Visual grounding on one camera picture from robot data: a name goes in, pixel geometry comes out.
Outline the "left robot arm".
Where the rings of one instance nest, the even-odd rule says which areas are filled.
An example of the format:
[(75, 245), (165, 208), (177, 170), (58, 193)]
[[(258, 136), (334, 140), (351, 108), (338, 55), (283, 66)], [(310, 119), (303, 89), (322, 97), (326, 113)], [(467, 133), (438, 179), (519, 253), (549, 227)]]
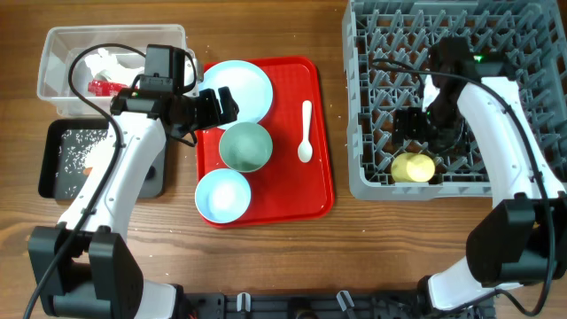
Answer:
[(189, 302), (178, 284), (144, 279), (126, 236), (144, 179), (168, 138), (235, 121), (237, 102), (227, 87), (197, 97), (176, 91), (125, 88), (113, 98), (102, 159), (73, 204), (53, 227), (34, 228), (28, 253), (36, 288), (30, 317), (184, 318)]

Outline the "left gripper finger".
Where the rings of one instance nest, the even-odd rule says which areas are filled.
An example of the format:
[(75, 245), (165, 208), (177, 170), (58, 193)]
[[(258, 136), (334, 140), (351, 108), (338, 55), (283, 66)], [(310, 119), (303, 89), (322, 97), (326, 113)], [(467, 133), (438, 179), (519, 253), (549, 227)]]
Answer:
[(239, 107), (232, 97), (229, 87), (220, 87), (218, 92), (221, 102), (220, 124), (224, 125), (236, 121)]
[(221, 106), (214, 89), (203, 89), (198, 96), (198, 128), (215, 128), (221, 123)]

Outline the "white tissue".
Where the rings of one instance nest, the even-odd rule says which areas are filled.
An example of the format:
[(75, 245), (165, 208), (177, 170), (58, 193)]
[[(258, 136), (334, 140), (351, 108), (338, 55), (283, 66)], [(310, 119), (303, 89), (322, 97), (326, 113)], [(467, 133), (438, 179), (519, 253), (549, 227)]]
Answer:
[(142, 66), (124, 66), (118, 60), (116, 54), (112, 54), (104, 48), (99, 48), (95, 53), (89, 54), (84, 58), (84, 62), (94, 80), (106, 80), (127, 86), (144, 71)]

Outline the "small light blue bowl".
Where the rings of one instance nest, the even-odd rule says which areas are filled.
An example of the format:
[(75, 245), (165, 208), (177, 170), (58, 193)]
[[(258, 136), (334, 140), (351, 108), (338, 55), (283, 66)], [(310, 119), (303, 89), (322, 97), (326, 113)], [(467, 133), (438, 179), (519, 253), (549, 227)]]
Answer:
[(246, 178), (228, 168), (215, 169), (200, 179), (195, 190), (195, 205), (208, 222), (227, 224), (244, 215), (252, 201)]

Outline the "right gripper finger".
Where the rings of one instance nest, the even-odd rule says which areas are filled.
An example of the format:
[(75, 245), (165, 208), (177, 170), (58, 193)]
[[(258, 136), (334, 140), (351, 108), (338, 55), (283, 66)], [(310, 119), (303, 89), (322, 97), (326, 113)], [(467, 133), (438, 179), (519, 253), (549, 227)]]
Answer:
[(408, 108), (408, 137), (419, 143), (427, 139), (426, 114), (419, 107)]
[(392, 143), (403, 144), (408, 140), (408, 110), (397, 110), (393, 115)]

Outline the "red snack wrapper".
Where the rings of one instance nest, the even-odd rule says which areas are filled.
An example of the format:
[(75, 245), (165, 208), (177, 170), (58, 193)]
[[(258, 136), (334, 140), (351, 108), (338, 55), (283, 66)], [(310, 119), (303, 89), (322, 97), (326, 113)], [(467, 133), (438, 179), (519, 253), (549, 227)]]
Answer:
[(88, 92), (95, 97), (114, 97), (127, 85), (117, 82), (93, 80), (88, 84)]

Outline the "large light blue plate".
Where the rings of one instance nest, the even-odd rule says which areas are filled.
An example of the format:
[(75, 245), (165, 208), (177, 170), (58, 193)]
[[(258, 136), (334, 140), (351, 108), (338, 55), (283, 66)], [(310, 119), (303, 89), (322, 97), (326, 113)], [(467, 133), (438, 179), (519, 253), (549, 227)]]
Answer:
[(220, 126), (226, 130), (241, 122), (260, 122), (268, 113), (274, 98), (272, 83), (258, 66), (243, 60), (228, 60), (210, 67), (204, 74), (200, 89), (228, 87), (238, 105), (237, 119)]

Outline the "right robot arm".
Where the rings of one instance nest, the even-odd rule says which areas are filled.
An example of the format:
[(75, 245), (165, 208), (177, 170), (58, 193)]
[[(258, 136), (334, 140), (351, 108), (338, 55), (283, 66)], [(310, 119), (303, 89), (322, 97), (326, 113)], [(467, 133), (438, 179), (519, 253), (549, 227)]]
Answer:
[(566, 189), (525, 118), (514, 67), (503, 54), (473, 53), (463, 37), (441, 39), (429, 58), (423, 104), (395, 113), (392, 140), (443, 152), (471, 132), (493, 195), (465, 256), (425, 278), (430, 311), (456, 312), (534, 284), (547, 297), (566, 272)]

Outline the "white plastic spoon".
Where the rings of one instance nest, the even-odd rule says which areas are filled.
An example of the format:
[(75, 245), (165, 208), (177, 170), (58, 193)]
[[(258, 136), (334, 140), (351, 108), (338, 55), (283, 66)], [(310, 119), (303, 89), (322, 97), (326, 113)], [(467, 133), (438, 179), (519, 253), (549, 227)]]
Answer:
[(302, 103), (302, 139), (298, 147), (298, 156), (302, 163), (308, 163), (313, 156), (313, 146), (309, 141), (312, 109), (311, 101), (305, 100)]

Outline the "green bowl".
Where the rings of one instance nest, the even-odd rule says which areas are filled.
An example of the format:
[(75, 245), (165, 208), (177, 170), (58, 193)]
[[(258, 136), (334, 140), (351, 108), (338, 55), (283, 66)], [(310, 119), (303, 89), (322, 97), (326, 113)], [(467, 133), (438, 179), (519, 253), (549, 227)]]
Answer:
[(263, 168), (274, 150), (273, 140), (260, 124), (241, 122), (228, 128), (221, 136), (219, 154), (222, 162), (241, 173)]

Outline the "yellow plastic cup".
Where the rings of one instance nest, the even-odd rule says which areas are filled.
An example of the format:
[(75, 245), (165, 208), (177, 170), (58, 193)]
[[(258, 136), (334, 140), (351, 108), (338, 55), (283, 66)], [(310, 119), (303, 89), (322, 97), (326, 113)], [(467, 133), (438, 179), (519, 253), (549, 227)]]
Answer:
[(435, 174), (433, 159), (420, 153), (402, 153), (391, 165), (392, 178), (396, 183), (425, 183)]

